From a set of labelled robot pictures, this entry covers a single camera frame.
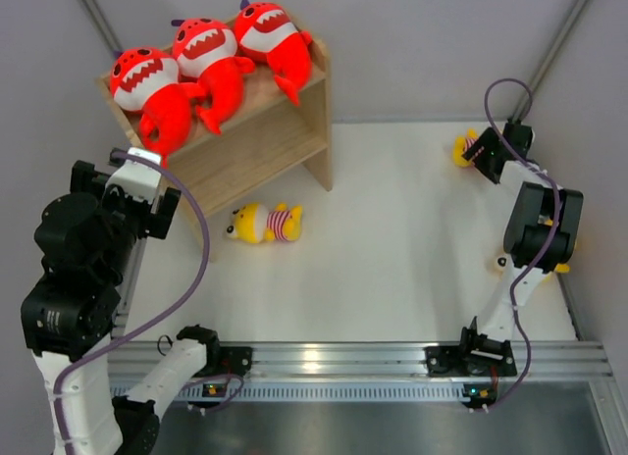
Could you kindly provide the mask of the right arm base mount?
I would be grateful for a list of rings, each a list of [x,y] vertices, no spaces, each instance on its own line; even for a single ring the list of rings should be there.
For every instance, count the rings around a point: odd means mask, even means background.
[[[425,348],[430,377],[516,377],[509,340],[498,341],[480,333],[477,318],[463,327],[459,342]]]

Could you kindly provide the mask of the yellow striped plush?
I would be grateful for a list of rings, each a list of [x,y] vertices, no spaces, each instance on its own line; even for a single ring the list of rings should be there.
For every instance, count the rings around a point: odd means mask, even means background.
[[[473,128],[468,128],[466,133],[461,136],[457,136],[454,140],[451,158],[455,166],[459,168],[468,168],[472,165],[472,162],[464,158],[465,152],[471,148],[478,139],[478,133]]]
[[[274,209],[249,203],[232,211],[226,235],[249,244],[295,242],[301,235],[303,208],[280,203]]]

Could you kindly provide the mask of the red shark plush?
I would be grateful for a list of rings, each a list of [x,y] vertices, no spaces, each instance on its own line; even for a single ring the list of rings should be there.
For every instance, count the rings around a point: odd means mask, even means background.
[[[199,83],[180,80],[173,55],[149,46],[117,54],[109,73],[109,90],[122,110],[140,114],[140,142],[161,157],[163,167],[189,137],[192,103],[206,96]]]
[[[240,51],[266,64],[277,87],[299,106],[299,93],[312,73],[311,34],[300,30],[279,4],[249,0],[240,0],[233,32]]]
[[[208,101],[206,107],[196,107],[197,117],[210,132],[220,134],[222,123],[244,101],[244,76],[255,71],[255,63],[237,54],[234,32],[219,20],[172,20],[171,26],[176,29],[171,54],[180,74],[193,80]]]

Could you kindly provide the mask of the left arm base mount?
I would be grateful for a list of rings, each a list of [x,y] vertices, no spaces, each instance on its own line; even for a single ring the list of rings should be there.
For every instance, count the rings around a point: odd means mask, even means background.
[[[244,377],[252,366],[253,349],[249,346],[223,346],[210,350],[206,365],[194,374],[196,378],[219,375]]]

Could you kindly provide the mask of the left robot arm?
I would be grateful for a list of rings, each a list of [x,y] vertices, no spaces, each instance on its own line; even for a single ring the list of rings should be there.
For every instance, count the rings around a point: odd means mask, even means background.
[[[70,191],[43,211],[34,240],[43,274],[21,307],[27,348],[41,372],[58,454],[147,454],[161,420],[195,376],[222,363],[216,332],[182,329],[158,365],[129,392],[112,396],[108,355],[119,286],[136,243],[164,238],[181,198],[156,155],[120,151],[113,173],[73,167]]]

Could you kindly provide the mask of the yellow striped plush edge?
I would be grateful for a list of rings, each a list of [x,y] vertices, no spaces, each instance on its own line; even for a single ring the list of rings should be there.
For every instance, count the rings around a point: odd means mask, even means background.
[[[544,224],[550,227],[552,225],[552,220],[550,219],[544,220]],[[502,272],[505,269],[507,262],[508,262],[508,259],[505,253],[498,255],[495,259],[495,269],[497,271]],[[556,274],[568,274],[570,271],[571,271],[570,265],[566,263],[558,264],[553,269],[553,272]]]

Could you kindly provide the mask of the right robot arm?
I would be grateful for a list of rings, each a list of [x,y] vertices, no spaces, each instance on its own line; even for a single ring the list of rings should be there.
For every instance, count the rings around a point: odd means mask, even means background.
[[[501,132],[469,128],[452,148],[456,166],[475,168],[514,196],[497,257],[501,278],[475,318],[477,332],[493,341],[514,337],[515,313],[544,279],[569,269],[577,245],[584,194],[552,184],[549,173],[527,157],[534,139],[531,127],[508,122]]]

